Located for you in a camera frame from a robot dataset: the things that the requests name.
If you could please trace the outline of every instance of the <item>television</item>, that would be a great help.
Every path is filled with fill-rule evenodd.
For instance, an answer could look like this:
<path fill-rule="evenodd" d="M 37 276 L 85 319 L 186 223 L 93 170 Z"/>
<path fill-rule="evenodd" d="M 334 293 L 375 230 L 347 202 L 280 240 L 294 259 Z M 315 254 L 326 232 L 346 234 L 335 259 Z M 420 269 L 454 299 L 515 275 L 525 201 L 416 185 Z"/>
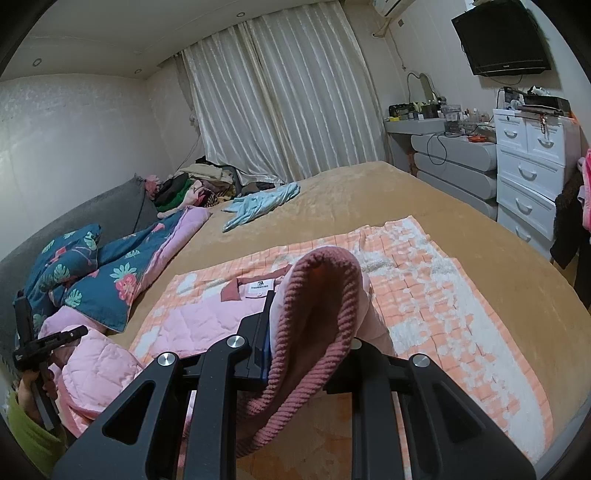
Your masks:
<path fill-rule="evenodd" d="M 551 69 L 538 25 L 519 0 L 484 3 L 452 23 L 474 75 L 528 75 Z"/>

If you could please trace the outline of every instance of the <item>clothing label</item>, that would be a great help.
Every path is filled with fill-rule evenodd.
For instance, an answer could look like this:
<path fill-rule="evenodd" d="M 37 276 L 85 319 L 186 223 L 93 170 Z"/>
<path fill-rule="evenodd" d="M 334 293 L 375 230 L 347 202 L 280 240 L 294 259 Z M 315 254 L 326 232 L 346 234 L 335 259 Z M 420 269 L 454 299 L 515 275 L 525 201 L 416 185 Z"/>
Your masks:
<path fill-rule="evenodd" d="M 259 280 L 246 285 L 246 298 L 259 299 L 265 297 L 269 290 L 275 288 L 275 279 Z"/>

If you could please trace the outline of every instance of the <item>light blue garment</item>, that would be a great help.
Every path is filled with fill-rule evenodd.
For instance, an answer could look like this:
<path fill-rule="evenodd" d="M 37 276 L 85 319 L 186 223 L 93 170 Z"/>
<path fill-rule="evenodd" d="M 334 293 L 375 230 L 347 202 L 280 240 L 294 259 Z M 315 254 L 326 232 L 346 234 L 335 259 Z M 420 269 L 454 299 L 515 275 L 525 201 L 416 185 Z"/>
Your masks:
<path fill-rule="evenodd" d="M 235 212 L 236 216 L 223 226 L 222 231 L 227 232 L 238 225 L 243 225 L 269 213 L 275 207 L 279 207 L 279 205 L 291 200 L 299 192 L 300 186 L 293 182 L 283 185 L 273 192 L 257 192 L 234 199 L 223 211 Z"/>

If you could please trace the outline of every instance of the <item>person's arm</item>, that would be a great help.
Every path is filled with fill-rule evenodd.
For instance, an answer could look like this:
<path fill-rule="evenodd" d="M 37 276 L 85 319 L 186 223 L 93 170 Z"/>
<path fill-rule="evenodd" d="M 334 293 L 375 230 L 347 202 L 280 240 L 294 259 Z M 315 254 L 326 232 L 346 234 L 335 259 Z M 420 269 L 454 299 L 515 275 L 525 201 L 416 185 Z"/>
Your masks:
<path fill-rule="evenodd" d="M 31 462 L 49 477 L 66 452 L 66 434 L 62 426 L 52 432 L 41 427 L 41 415 L 31 391 L 31 383 L 38 376 L 39 372 L 23 373 L 18 392 L 11 394 L 8 401 L 8 427 Z M 57 398 L 54 382 L 46 383 L 44 389 L 51 398 Z"/>

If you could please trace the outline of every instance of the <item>gray headboard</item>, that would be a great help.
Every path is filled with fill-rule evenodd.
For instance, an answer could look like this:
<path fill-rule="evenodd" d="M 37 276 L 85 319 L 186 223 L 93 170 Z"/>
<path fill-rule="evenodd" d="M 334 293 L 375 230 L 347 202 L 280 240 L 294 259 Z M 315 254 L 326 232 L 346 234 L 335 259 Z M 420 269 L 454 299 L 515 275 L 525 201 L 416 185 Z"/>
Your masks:
<path fill-rule="evenodd" d="M 148 198 L 144 181 L 130 181 L 88 200 L 53 221 L 0 261 L 0 358 L 15 375 L 12 351 L 16 324 L 12 301 L 35 263 L 37 255 L 53 238 L 98 223 L 102 227 L 99 247 L 143 230 L 157 220 L 157 211 Z"/>

